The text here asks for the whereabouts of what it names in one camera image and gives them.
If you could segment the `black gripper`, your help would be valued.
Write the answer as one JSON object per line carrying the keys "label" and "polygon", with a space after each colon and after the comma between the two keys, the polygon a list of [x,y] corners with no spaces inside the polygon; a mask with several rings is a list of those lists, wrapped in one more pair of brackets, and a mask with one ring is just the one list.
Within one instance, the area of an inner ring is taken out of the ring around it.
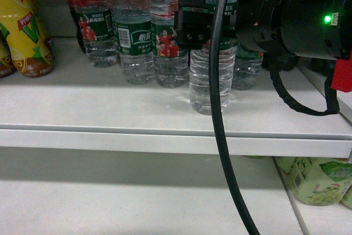
{"label": "black gripper", "polygon": [[[238,0],[236,36],[246,49],[287,53],[281,38],[284,0]],[[212,14],[206,0],[178,0],[174,13],[176,43],[182,50],[200,50],[211,37]]]}

